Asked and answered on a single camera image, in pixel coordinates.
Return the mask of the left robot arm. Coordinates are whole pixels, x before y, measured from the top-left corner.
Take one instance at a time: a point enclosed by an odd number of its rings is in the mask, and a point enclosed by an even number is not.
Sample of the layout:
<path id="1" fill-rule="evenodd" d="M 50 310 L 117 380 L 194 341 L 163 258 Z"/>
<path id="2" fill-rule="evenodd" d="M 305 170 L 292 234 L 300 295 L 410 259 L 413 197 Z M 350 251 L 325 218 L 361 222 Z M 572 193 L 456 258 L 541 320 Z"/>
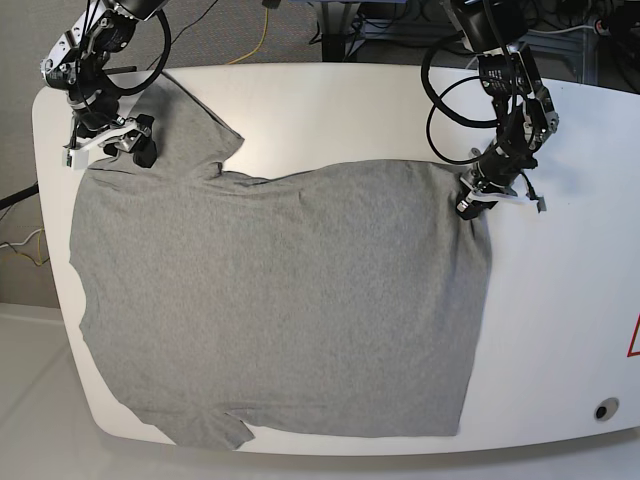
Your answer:
<path id="1" fill-rule="evenodd" d="M 501 201 L 532 202 L 544 211 L 544 199 L 532 183 L 525 184 L 525 197 L 513 188 L 517 178 L 537 167 L 536 152 L 559 126 L 551 94 L 529 45 L 522 40 L 528 31 L 524 13 L 515 1 L 446 1 L 443 8 L 456 32 L 430 46 L 423 57 L 421 82 L 431 110 L 460 126 L 495 132 L 484 151 L 459 163 L 465 170 L 459 178 L 456 212 L 471 220 Z M 457 113 L 431 83 L 435 55 L 456 42 L 478 61 L 475 78 L 491 99 L 493 120 L 472 120 Z"/>

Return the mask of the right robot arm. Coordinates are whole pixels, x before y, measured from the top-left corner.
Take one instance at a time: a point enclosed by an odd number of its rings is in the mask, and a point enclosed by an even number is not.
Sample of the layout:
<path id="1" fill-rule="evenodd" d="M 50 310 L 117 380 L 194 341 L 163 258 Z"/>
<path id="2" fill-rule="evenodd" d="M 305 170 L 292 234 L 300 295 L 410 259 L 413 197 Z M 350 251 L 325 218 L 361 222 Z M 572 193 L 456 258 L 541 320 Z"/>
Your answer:
<path id="1" fill-rule="evenodd" d="M 72 109 L 63 164 L 85 169 L 90 151 L 100 148 L 112 159 L 122 153 L 133 156 L 139 167 L 157 160 L 152 138 L 154 118 L 140 114 L 123 117 L 119 100 L 137 95 L 162 73 L 171 51 L 171 30 L 163 1 L 89 1 L 85 12 L 66 30 L 40 63 L 46 85 L 64 91 Z M 105 69 L 110 57 L 131 42 L 139 23 L 155 18 L 163 31 L 163 49 L 153 72 L 133 87 L 120 87 Z"/>

